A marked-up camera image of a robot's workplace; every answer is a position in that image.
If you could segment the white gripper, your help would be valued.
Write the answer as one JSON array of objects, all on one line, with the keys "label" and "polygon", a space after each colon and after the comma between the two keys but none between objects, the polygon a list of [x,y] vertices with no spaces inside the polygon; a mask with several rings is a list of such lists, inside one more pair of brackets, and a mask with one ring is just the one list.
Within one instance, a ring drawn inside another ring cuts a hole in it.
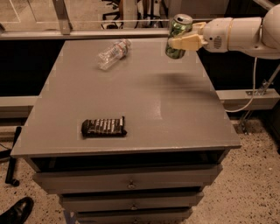
[{"label": "white gripper", "polygon": [[199,22],[192,25],[192,31],[198,34],[182,35],[169,38],[170,47],[177,50],[198,51],[201,47],[210,53],[225,53],[228,51],[229,26],[231,17],[216,18],[209,23]]}]

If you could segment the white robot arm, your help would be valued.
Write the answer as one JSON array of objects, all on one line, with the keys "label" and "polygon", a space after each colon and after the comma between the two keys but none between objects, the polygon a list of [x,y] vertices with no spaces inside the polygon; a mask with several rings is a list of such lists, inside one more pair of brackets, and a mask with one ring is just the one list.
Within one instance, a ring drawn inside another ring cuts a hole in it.
[{"label": "white robot arm", "polygon": [[223,17],[195,23],[192,30],[168,40],[177,50],[210,53],[236,51],[260,59],[280,58],[280,4],[261,17]]}]

